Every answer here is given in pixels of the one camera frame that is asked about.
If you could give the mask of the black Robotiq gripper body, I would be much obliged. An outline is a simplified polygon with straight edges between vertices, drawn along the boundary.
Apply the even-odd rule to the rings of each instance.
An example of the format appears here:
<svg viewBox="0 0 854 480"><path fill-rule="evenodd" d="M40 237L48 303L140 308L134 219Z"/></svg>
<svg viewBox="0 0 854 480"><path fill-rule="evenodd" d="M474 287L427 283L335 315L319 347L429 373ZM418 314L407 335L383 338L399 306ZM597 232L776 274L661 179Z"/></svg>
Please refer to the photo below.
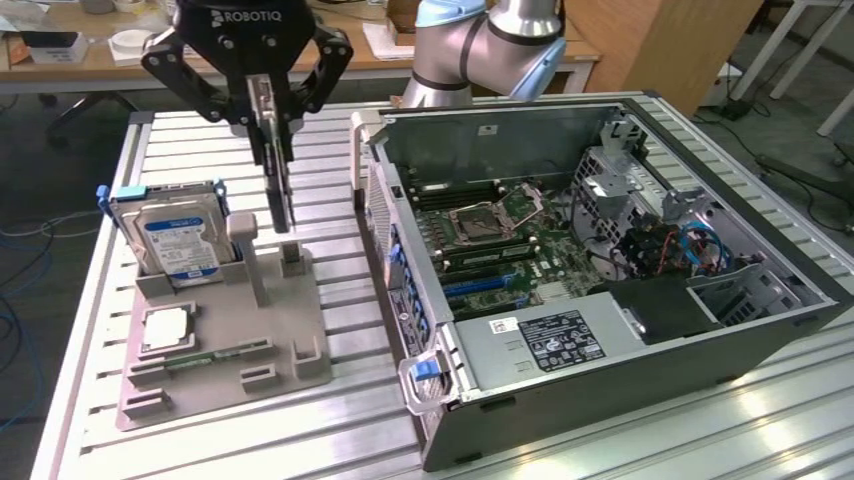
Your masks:
<svg viewBox="0 0 854 480"><path fill-rule="evenodd" d="M177 34L227 77L290 72L314 36L305 1L179 1Z"/></svg>

